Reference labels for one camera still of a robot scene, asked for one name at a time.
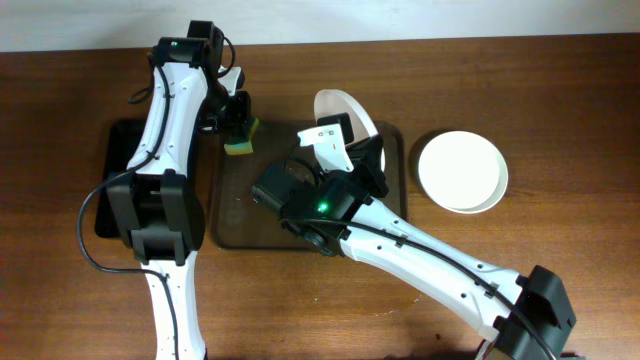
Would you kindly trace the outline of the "white plate bottom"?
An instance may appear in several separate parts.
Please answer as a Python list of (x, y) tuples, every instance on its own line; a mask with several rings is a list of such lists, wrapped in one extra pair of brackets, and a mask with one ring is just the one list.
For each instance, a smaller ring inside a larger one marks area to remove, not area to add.
[(503, 199), (509, 170), (503, 154), (486, 138), (467, 131), (447, 131), (420, 150), (417, 178), (438, 206), (459, 214), (477, 214)]

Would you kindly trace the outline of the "white plate top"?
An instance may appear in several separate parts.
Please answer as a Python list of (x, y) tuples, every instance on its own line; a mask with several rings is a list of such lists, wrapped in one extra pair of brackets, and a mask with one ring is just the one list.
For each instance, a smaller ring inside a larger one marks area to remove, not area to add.
[(321, 118), (342, 113), (349, 116), (353, 135), (348, 136), (347, 131), (342, 130), (340, 140), (334, 136), (334, 140), (330, 140), (328, 145), (314, 145), (315, 157), (324, 172), (334, 170), (352, 172), (354, 164), (348, 159), (347, 147), (379, 134), (366, 110), (348, 93), (338, 89), (325, 89), (316, 94), (314, 116), (317, 126), (320, 125)]

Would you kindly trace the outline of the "white plate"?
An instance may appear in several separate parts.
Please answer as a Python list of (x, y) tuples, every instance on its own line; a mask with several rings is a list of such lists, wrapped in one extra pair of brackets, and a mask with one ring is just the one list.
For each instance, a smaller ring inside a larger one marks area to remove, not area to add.
[(324, 172), (334, 170), (352, 172), (354, 164), (348, 159), (347, 147), (379, 134), (366, 110), (348, 93), (338, 89), (325, 89), (316, 94), (314, 116), (317, 126), (320, 125), (321, 118), (342, 113), (349, 116), (353, 135), (348, 136), (347, 131), (342, 130), (340, 140), (334, 136), (334, 140), (330, 140), (328, 145), (314, 145), (315, 157)]
[(467, 131), (447, 131), (420, 150), (417, 178), (438, 206), (459, 214), (477, 214), (503, 199), (509, 170), (503, 154), (486, 138)]

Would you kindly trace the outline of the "green yellow sponge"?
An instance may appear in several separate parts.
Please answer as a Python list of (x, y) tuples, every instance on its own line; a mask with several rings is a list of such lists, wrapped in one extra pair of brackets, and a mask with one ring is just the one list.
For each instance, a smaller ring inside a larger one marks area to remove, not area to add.
[(259, 119), (250, 116), (230, 130), (224, 140), (224, 150), (227, 155), (239, 156), (253, 152), (252, 138), (259, 127)]

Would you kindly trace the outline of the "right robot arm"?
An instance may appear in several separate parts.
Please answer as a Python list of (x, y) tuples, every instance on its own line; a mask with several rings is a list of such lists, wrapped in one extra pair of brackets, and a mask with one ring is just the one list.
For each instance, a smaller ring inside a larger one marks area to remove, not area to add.
[(369, 118), (322, 116), (297, 144), (314, 150), (313, 179), (275, 162), (251, 190), (283, 229), (435, 299), (482, 337), (480, 359), (562, 358), (577, 319), (561, 279), (542, 266), (523, 276), (476, 259), (387, 208), (384, 141)]

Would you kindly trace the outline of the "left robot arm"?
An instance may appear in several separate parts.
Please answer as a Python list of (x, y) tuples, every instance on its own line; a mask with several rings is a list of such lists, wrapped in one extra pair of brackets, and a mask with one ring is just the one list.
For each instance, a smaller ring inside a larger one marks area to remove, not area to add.
[(125, 172), (106, 187), (124, 245), (150, 290), (159, 359), (202, 360), (195, 263), (205, 233), (194, 189), (196, 137), (219, 134), (230, 155), (253, 151), (259, 121), (241, 68), (223, 65), (232, 45), (211, 21), (193, 20), (186, 36), (152, 48), (151, 106)]

